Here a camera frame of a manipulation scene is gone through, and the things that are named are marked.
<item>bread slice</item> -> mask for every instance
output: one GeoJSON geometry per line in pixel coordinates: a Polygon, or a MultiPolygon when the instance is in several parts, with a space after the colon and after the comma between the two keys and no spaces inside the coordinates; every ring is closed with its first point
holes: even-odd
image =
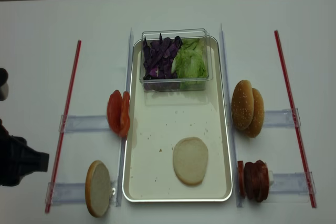
{"type": "Polygon", "coordinates": [[[264,124],[264,100],[257,89],[252,89],[254,98],[254,111],[251,124],[244,130],[244,133],[249,137],[256,137],[259,135],[264,124]]]}
{"type": "Polygon", "coordinates": [[[208,148],[198,137],[180,140],[174,147],[173,166],[177,177],[186,185],[203,181],[208,164],[208,148]]]}
{"type": "Polygon", "coordinates": [[[251,123],[254,111],[254,98],[251,83],[247,80],[238,82],[232,95],[231,113],[234,126],[245,130],[251,123]]]}
{"type": "Polygon", "coordinates": [[[102,217],[109,208],[111,179],[109,170],[102,161],[94,161],[85,181],[85,201],[90,214],[102,217]]]}

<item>red rod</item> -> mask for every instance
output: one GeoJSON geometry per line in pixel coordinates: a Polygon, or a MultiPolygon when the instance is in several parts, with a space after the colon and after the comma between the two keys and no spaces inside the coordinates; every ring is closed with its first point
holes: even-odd
{"type": "MultiPolygon", "coordinates": [[[[78,59],[79,59],[79,51],[80,51],[80,46],[82,44],[82,41],[79,40],[77,42],[77,49],[76,49],[76,54],[75,54],[75,59],[72,67],[72,73],[71,73],[71,79],[70,79],[70,84],[69,84],[69,89],[68,89],[68,95],[67,95],[67,101],[65,104],[64,108],[64,113],[63,113],[63,118],[66,119],[68,112],[69,112],[69,107],[70,107],[70,100],[71,100],[71,94],[72,94],[72,87],[74,86],[73,83],[75,81],[75,75],[76,75],[76,69],[77,69],[77,64],[78,64],[78,59]]],[[[62,148],[62,143],[63,143],[63,133],[64,130],[64,123],[61,122],[61,130],[59,132],[59,138],[58,138],[58,144],[57,144],[57,150],[56,150],[56,156],[55,156],[55,161],[54,161],[54,168],[52,169],[53,174],[51,176],[51,187],[50,187],[50,192],[49,192],[49,197],[48,197],[48,203],[46,205],[45,213],[48,214],[50,212],[50,207],[51,207],[51,198],[53,196],[53,185],[56,181],[56,175],[57,175],[57,168],[58,168],[58,162],[59,162],[59,157],[61,154],[61,148],[62,148]]]]}
{"type": "MultiPolygon", "coordinates": [[[[288,74],[287,74],[287,68],[286,68],[284,53],[282,52],[281,41],[280,41],[280,36],[279,36],[278,30],[274,31],[274,35],[275,35],[275,40],[276,40],[277,46],[278,46],[279,57],[280,57],[280,62],[281,62],[281,66],[282,66],[282,72],[283,72],[283,75],[284,75],[284,78],[285,78],[289,104],[290,104],[290,107],[291,107],[292,111],[295,111],[294,98],[293,98],[292,90],[291,90],[290,84],[289,84],[289,78],[288,78],[288,74]]],[[[296,115],[296,113],[293,113],[292,115],[293,115],[293,120],[294,120],[295,124],[297,125],[297,115],[296,115]]],[[[307,158],[306,158],[305,149],[303,147],[303,140],[302,140],[300,127],[296,126],[295,131],[296,131],[296,137],[297,137],[298,143],[299,143],[300,154],[301,154],[301,159],[302,159],[302,164],[303,164],[303,170],[305,171],[305,174],[306,174],[311,207],[316,208],[316,199],[315,199],[315,194],[312,190],[309,167],[308,167],[308,162],[307,162],[307,158]]]]}

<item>tray rim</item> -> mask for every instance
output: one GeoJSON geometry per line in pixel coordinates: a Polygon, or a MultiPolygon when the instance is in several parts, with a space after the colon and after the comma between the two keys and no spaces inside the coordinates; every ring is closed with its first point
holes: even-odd
{"type": "MultiPolygon", "coordinates": [[[[213,36],[209,36],[210,39],[212,39],[215,43],[216,43],[216,47],[217,47],[217,50],[218,50],[218,56],[219,56],[219,69],[220,69],[220,75],[221,75],[221,78],[220,78],[220,82],[221,82],[221,87],[222,87],[222,103],[223,103],[223,108],[224,108],[224,123],[225,123],[225,130],[226,130],[226,142],[227,142],[227,155],[228,155],[228,161],[229,161],[229,170],[230,170],[230,182],[231,182],[231,186],[230,186],[230,190],[229,190],[229,193],[226,197],[224,198],[209,198],[209,199],[132,199],[128,196],[128,194],[125,192],[125,164],[126,164],[126,158],[127,158],[127,142],[128,142],[128,139],[125,140],[125,150],[124,150],[124,157],[123,157],[123,176],[122,176],[122,192],[124,194],[124,197],[129,201],[129,202],[134,202],[134,203],[140,203],[140,202],[224,202],[224,201],[227,201],[231,195],[232,195],[232,192],[233,192],[233,172],[232,172],[232,162],[231,162],[231,149],[230,149],[230,140],[229,140],[229,128],[228,128],[228,124],[227,124],[227,114],[225,112],[225,98],[224,98],[224,86],[223,86],[223,70],[222,70],[222,58],[221,58],[221,53],[220,53],[220,50],[219,50],[219,43],[218,43],[218,40],[213,37],[213,36]]],[[[129,75],[130,75],[130,79],[132,79],[132,75],[133,75],[133,67],[135,67],[133,65],[133,59],[134,59],[134,49],[136,47],[136,45],[141,42],[142,40],[139,39],[137,40],[134,45],[133,45],[133,49],[132,49],[132,55],[129,55],[129,59],[128,59],[128,62],[129,64],[131,64],[131,71],[130,73],[127,73],[127,79],[129,78],[129,75]]]]}

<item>food item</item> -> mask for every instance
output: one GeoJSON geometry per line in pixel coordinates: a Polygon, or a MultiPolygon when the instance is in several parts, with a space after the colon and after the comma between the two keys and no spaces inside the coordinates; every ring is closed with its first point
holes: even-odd
{"type": "Polygon", "coordinates": [[[122,95],[119,90],[110,95],[107,105],[107,118],[110,128],[120,137],[127,136],[130,129],[131,119],[129,115],[130,94],[125,91],[122,95]]]}
{"type": "Polygon", "coordinates": [[[146,38],[143,41],[143,55],[146,74],[144,80],[152,79],[173,79],[177,78],[176,72],[172,72],[172,63],[177,55],[177,51],[182,45],[182,40],[176,36],[174,40],[165,38],[153,40],[151,47],[148,46],[146,38]]]}
{"type": "Polygon", "coordinates": [[[269,191],[269,176],[266,164],[258,160],[255,163],[247,162],[244,168],[244,184],[248,199],[262,202],[267,199],[269,191]]]}
{"type": "Polygon", "coordinates": [[[259,135],[264,123],[264,101],[257,89],[252,89],[254,98],[254,112],[250,125],[244,130],[244,133],[249,137],[259,135]]]}
{"type": "Polygon", "coordinates": [[[208,163],[208,148],[198,137],[180,140],[174,147],[173,166],[177,177],[186,185],[202,183],[208,163]]]}
{"type": "Polygon", "coordinates": [[[252,122],[254,112],[254,98],[251,83],[240,81],[232,95],[232,120],[238,130],[245,130],[252,122]]]}
{"type": "Polygon", "coordinates": [[[204,43],[200,39],[182,40],[177,53],[175,68],[178,78],[205,78],[207,73],[203,61],[204,43]]]}
{"type": "Polygon", "coordinates": [[[109,103],[107,105],[107,119],[110,128],[117,134],[120,132],[121,103],[121,94],[119,90],[115,90],[115,92],[110,95],[109,103]]]}
{"type": "Polygon", "coordinates": [[[121,103],[121,114],[120,114],[120,137],[127,136],[128,130],[130,129],[131,119],[129,115],[130,109],[130,94],[125,91],[122,95],[121,103]]]}
{"type": "Polygon", "coordinates": [[[102,161],[94,161],[85,181],[85,201],[90,214],[102,217],[109,208],[111,179],[109,170],[102,161]]]}
{"type": "Polygon", "coordinates": [[[238,161],[238,177],[239,177],[239,192],[245,198],[245,185],[244,185],[244,162],[238,161]]]}

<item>white table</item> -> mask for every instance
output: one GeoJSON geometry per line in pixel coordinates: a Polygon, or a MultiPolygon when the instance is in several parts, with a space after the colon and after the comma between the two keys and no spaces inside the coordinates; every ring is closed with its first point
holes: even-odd
{"type": "MultiPolygon", "coordinates": [[[[9,97],[0,102],[0,117],[11,134],[23,136],[30,147],[50,154],[47,174],[34,173],[17,187],[0,188],[2,222],[334,223],[335,17],[336,0],[0,3],[0,66],[9,72],[9,97]],[[218,35],[220,23],[232,66],[235,56],[277,53],[273,31],[279,30],[295,103],[300,108],[301,132],[314,175],[318,208],[311,209],[307,203],[248,205],[238,209],[233,195],[224,204],[141,205],[123,198],[122,206],[113,208],[101,220],[92,218],[85,205],[52,207],[50,214],[44,214],[46,186],[77,40],[82,40],[82,49],[76,76],[81,81],[76,88],[92,88],[88,86],[95,83],[106,95],[117,82],[108,72],[110,66],[126,67],[130,27],[136,40],[145,30],[202,27],[218,35]]],[[[83,98],[87,105],[74,105],[70,113],[104,114],[105,105],[90,103],[92,99],[96,98],[83,98]]]]}

